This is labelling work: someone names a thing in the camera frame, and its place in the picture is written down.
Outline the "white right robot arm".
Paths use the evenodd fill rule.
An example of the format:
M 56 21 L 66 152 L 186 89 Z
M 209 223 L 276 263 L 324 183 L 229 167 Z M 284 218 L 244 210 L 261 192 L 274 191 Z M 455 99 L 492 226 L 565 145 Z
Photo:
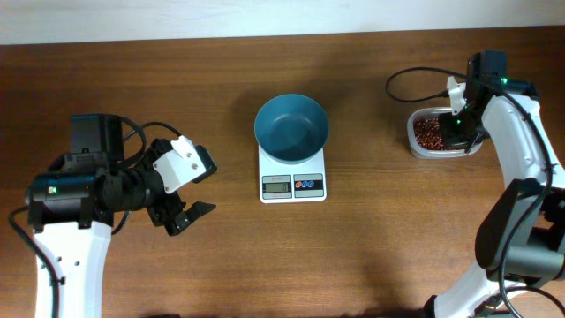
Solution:
M 564 169 L 535 86 L 510 79 L 507 63 L 506 53 L 486 50 L 469 59 L 463 83 L 455 73 L 448 80 L 451 110 L 439 116 L 445 148 L 469 153 L 491 140 L 505 190 L 478 228 L 475 261 L 426 302 L 427 317 L 517 316 L 512 297 L 544 295 L 543 285 L 564 278 Z

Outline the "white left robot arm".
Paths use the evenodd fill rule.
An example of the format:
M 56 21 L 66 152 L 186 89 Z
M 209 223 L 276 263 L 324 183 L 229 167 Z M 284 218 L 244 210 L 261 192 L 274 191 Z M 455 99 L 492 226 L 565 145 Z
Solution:
M 26 191 L 26 241 L 37 260 L 38 317 L 99 317 L 109 243 L 124 224 L 114 215 L 146 210 L 174 237 L 214 205 L 183 202 L 178 189 L 217 166 L 181 133 L 147 141 L 143 125 L 110 114 L 71 118 L 71 149 Z

